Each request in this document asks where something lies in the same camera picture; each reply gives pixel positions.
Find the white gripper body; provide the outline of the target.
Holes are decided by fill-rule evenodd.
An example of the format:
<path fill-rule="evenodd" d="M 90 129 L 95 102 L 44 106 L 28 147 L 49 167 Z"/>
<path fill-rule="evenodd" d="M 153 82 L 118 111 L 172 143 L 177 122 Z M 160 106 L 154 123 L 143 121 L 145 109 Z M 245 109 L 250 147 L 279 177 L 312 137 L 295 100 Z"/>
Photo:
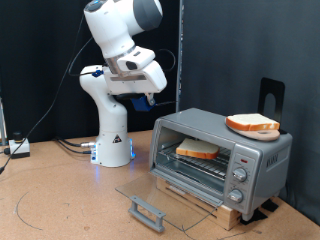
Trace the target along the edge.
<path fill-rule="evenodd" d="M 112 74 L 108 67 L 103 68 L 104 78 L 112 95 L 125 93 L 159 93 L 167 85 L 161 66 L 152 61 L 141 70 L 129 71 L 123 77 Z"/>

